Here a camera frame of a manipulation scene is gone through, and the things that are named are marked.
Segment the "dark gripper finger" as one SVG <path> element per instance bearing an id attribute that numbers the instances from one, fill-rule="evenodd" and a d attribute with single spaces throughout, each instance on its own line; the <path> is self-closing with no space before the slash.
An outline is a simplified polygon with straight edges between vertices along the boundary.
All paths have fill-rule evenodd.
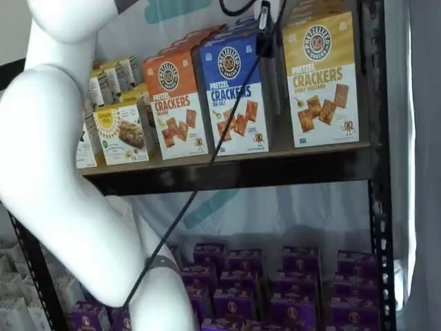
<path id="1" fill-rule="evenodd" d="M 273 13 L 276 8 L 271 1 L 261 1 L 258 16 L 258 55 L 259 57 L 274 57 L 274 28 Z"/>

